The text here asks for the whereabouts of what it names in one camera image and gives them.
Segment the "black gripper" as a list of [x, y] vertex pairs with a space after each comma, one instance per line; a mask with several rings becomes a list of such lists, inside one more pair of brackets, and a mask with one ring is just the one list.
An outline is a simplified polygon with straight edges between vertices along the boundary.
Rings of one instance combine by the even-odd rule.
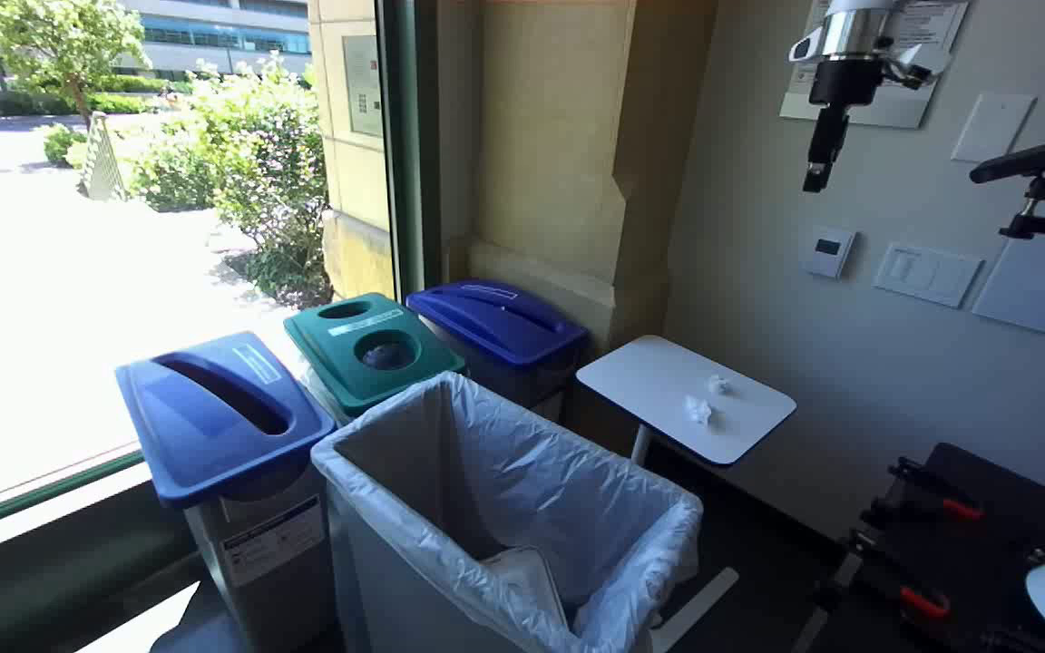
[[826, 105], [816, 115], [811, 158], [805, 158], [805, 194], [824, 194], [831, 169], [846, 146], [851, 113], [843, 105], [871, 105], [881, 88], [881, 65], [875, 57], [824, 57], [812, 72], [811, 101]]

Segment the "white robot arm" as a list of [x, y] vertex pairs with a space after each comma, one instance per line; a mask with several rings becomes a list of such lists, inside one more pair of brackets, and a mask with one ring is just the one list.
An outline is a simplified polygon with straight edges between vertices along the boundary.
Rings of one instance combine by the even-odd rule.
[[816, 0], [820, 17], [789, 46], [812, 115], [805, 194], [824, 194], [851, 119], [920, 127], [952, 68], [968, 0]]

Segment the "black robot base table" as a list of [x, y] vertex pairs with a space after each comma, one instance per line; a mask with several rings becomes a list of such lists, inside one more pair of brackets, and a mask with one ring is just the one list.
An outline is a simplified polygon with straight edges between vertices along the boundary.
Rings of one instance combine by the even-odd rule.
[[905, 623], [892, 604], [854, 589], [812, 653], [1045, 653], [1045, 620], [1022, 589], [1022, 576], [1045, 562], [1045, 488], [952, 444], [920, 465], [963, 488], [988, 516], [892, 528], [858, 520], [854, 531], [871, 535], [943, 593], [952, 617]]

